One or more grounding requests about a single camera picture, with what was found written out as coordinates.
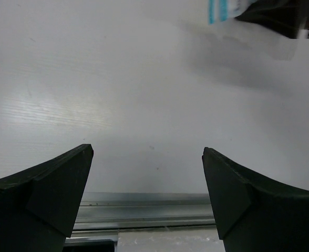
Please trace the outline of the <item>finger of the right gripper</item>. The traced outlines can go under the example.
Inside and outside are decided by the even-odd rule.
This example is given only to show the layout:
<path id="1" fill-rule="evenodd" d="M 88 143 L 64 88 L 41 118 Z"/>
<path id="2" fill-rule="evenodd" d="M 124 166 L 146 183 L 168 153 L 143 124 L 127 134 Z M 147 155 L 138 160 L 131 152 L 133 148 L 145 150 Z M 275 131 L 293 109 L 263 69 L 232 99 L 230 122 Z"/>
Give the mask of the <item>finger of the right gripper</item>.
<path id="1" fill-rule="evenodd" d="M 309 39 L 309 0 L 259 0 L 235 19 L 261 25 L 289 39 L 297 39 L 300 30 L 307 30 Z"/>

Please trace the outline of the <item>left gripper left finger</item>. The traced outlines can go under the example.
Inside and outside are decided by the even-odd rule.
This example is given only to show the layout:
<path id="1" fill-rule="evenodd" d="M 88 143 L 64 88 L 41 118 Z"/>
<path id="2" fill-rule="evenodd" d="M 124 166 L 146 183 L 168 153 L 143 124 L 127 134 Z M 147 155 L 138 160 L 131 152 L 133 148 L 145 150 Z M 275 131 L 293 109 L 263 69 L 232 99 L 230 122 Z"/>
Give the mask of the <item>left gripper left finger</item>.
<path id="1" fill-rule="evenodd" d="M 91 144 L 0 178 L 0 251 L 62 251 L 87 183 Z"/>

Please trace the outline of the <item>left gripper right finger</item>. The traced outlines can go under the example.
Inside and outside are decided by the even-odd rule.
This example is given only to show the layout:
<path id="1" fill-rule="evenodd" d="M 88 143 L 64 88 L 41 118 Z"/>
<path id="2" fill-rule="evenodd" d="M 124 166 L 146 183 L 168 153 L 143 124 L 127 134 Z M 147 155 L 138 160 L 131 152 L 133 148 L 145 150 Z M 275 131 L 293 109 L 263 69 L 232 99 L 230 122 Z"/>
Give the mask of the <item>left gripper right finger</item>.
<path id="1" fill-rule="evenodd" d="M 309 191 L 239 165 L 212 148 L 203 169 L 226 251 L 309 251 Z"/>

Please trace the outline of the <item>cotton pad packet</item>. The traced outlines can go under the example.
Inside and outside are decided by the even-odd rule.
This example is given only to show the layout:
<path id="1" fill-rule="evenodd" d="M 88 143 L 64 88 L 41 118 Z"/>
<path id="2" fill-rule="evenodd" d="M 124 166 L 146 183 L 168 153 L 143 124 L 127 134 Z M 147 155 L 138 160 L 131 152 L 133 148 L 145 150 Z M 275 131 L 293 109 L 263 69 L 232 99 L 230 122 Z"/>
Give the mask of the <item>cotton pad packet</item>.
<path id="1" fill-rule="evenodd" d="M 208 23 L 238 17 L 255 2 L 256 0 L 208 0 Z"/>

